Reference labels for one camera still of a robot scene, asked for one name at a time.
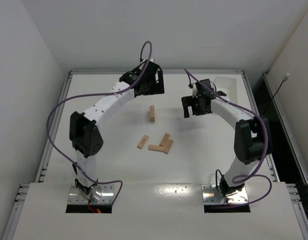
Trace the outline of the white plastic box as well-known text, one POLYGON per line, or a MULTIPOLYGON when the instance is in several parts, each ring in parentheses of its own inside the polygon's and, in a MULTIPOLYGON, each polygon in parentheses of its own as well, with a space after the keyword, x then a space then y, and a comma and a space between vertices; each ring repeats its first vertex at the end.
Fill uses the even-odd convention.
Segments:
POLYGON ((216 76, 214 79, 217 91, 222 91, 235 104, 238 103, 237 80, 232 77, 216 76))

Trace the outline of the wood block six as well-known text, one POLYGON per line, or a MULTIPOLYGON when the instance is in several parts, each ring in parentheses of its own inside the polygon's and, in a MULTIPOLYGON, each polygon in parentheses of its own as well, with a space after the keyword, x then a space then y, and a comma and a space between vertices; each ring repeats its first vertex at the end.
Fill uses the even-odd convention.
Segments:
POLYGON ((149 106, 149 119, 151 123, 154 123, 156 121, 155 118, 155 106, 154 105, 150 105, 149 106))

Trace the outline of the wood block five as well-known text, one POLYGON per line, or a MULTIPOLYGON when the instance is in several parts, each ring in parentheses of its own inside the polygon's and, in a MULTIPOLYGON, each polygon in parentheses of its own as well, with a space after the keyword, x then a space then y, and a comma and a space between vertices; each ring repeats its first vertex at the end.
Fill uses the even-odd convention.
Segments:
POLYGON ((142 148, 145 146, 145 144, 146 144, 146 142, 148 141, 148 139, 149 139, 149 136, 145 134, 145 135, 141 138, 141 140, 140 140, 140 142, 138 143, 137 147, 138 147, 139 149, 142 149, 142 148))

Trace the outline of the wood block seven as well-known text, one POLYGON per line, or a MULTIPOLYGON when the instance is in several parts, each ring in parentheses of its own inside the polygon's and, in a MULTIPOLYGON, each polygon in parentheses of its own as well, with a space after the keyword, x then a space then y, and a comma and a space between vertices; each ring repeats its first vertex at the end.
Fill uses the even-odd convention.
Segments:
POLYGON ((150 144, 148 146, 148 150, 150 150, 150 151, 163 152, 164 149, 165 149, 165 147, 164 146, 160 146, 160 145, 150 144))

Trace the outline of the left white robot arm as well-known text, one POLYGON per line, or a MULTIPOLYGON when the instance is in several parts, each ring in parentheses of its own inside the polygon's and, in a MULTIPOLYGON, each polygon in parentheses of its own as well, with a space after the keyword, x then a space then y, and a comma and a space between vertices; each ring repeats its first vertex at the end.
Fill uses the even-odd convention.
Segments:
POLYGON ((75 186, 86 196, 97 186, 95 179, 96 155, 101 150, 104 140, 101 129, 106 122, 127 102, 138 96, 164 94, 162 68, 150 61, 143 74, 137 66, 124 73, 110 91, 82 113, 73 112, 70 116, 69 139, 76 153, 74 166, 77 178, 75 186))

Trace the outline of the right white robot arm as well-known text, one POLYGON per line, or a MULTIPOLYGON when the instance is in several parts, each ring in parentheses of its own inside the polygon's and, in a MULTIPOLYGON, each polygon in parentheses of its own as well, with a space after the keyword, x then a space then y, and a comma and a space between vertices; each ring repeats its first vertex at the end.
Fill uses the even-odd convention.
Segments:
POLYGON ((216 186, 223 196, 235 193, 257 173, 261 160, 271 153, 268 120, 231 102, 223 91, 216 90, 209 79, 189 83, 188 86, 192 94, 181 98, 185 118, 189 118, 190 114, 203 116, 214 113, 234 129, 235 158, 216 186))

